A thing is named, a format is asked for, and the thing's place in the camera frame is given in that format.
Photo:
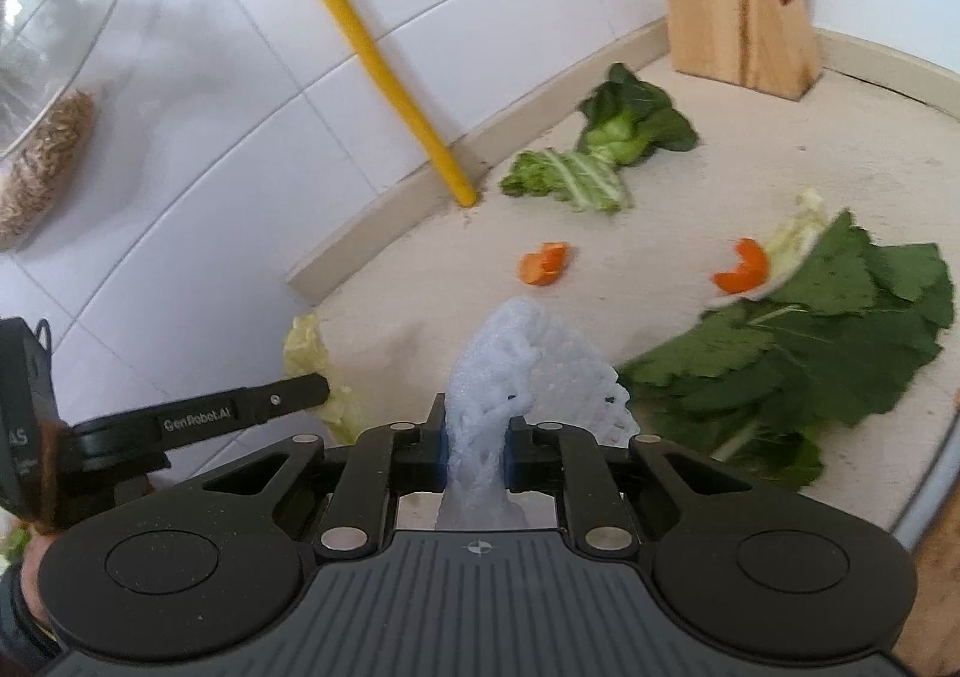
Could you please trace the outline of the person's left hand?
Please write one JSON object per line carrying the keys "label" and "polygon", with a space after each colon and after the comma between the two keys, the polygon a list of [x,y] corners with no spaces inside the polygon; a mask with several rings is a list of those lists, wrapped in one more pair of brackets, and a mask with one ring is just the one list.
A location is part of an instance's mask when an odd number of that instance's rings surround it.
{"label": "person's left hand", "polygon": [[41,592],[39,592],[39,570],[46,553],[57,539],[59,539],[57,534],[43,534],[42,532],[32,531],[31,540],[25,547],[23,560],[21,560],[21,592],[25,598],[26,606],[28,606],[29,613],[36,620],[37,625],[47,631],[50,631],[50,620]]}

